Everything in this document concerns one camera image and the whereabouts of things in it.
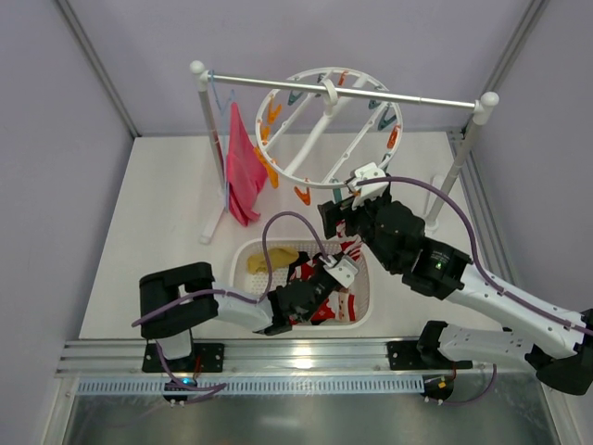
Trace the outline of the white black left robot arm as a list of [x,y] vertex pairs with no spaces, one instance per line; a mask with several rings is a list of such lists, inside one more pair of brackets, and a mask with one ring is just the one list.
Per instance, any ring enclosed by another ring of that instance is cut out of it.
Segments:
[[332,293],[352,285],[359,268],[338,254],[314,265],[312,275],[266,290],[258,297],[231,287],[217,288],[211,266],[197,262],[140,280],[141,316],[132,323],[173,363],[196,356],[192,329],[219,319],[264,336],[288,332],[309,321]]

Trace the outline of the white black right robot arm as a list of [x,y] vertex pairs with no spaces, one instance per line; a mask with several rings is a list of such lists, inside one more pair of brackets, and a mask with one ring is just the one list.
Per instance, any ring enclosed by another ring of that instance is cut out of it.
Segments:
[[362,193],[318,207],[324,235],[338,224],[358,236],[384,269],[411,291],[457,304],[498,322],[500,330],[428,322],[417,341],[426,366],[459,362],[523,366],[560,392],[582,396],[592,384],[592,312],[570,311],[539,299],[487,271],[472,252],[428,237],[424,219],[392,199],[392,178],[362,180],[380,194]]

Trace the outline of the white round clip hanger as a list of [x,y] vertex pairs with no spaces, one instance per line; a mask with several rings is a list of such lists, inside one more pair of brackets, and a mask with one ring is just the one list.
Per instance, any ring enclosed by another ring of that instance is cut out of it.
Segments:
[[[401,108],[383,99],[387,87],[367,72],[322,67],[251,84],[270,90],[255,120],[260,158],[301,189],[342,188],[350,171],[370,162],[384,169],[397,152]],[[379,132],[386,106],[398,120]]]

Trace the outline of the teal clothes peg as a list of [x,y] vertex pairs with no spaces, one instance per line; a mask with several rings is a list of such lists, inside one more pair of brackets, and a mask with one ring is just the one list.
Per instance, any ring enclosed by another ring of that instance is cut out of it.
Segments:
[[377,122],[377,130],[379,132],[385,130],[398,120],[397,112],[392,106],[386,106]]

